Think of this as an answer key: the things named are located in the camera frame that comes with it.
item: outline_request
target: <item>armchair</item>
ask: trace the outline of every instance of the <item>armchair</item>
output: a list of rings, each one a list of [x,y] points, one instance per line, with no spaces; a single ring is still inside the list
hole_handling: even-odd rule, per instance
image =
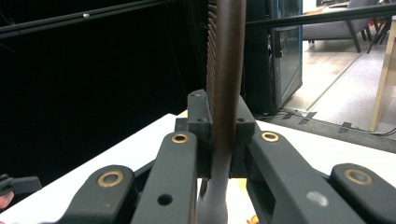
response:
[[[346,7],[368,7],[378,4],[378,0],[350,0]],[[358,53],[361,52],[361,46],[359,45],[357,33],[361,33],[364,40],[366,35],[364,30],[367,32],[368,39],[371,41],[371,33],[368,27],[370,18],[353,20],[353,21],[333,21],[324,22],[317,24],[303,25],[303,40],[337,40],[337,39],[353,39],[356,50]]]

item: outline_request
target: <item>table surface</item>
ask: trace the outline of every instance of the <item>table surface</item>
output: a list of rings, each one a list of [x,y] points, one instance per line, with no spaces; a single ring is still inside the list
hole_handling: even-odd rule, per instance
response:
[[[11,223],[57,221],[70,204],[74,194],[94,171],[118,164],[137,170],[155,159],[163,137],[174,130],[174,115],[166,115],[140,132],[87,161],[67,175],[32,194],[0,214],[0,220]],[[365,166],[396,186],[396,154],[349,144],[312,133],[258,121],[263,131],[284,135],[304,158],[317,170],[329,174],[335,164],[352,162]],[[244,180],[231,179],[227,204],[229,223],[245,224],[254,215],[244,186]]]

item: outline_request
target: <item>comb teeth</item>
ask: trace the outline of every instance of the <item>comb teeth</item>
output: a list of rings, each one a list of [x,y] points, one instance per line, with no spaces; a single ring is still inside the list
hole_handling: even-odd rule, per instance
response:
[[[208,5],[208,34],[207,34],[207,64],[206,64],[206,93],[208,95],[210,114],[213,115],[213,92],[216,74],[216,5]]]

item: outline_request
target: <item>brass bushing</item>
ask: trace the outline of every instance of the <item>brass bushing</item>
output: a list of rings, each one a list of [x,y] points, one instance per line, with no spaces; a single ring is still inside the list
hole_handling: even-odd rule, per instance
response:
[[[350,181],[357,183],[359,185],[371,185],[373,184],[373,179],[364,173],[363,171],[356,170],[356,169],[346,169],[344,171],[344,175]]]
[[[174,143],[186,143],[189,141],[189,137],[186,134],[178,133],[172,136],[172,142]]]
[[[275,133],[263,133],[262,140],[274,143],[279,141],[279,136]]]
[[[108,180],[110,176],[114,175],[116,178],[114,180]],[[98,185],[102,188],[111,188],[118,185],[123,179],[123,173],[121,171],[108,171],[98,179]]]

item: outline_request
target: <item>tiled floor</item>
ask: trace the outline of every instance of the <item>tiled floor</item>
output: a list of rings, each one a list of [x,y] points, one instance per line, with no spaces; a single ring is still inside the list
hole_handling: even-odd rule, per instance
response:
[[[370,42],[360,36],[362,53],[352,40],[304,41],[303,86],[284,110],[317,112],[314,119],[369,130],[387,39],[366,51]],[[396,128],[396,92],[376,132]]]

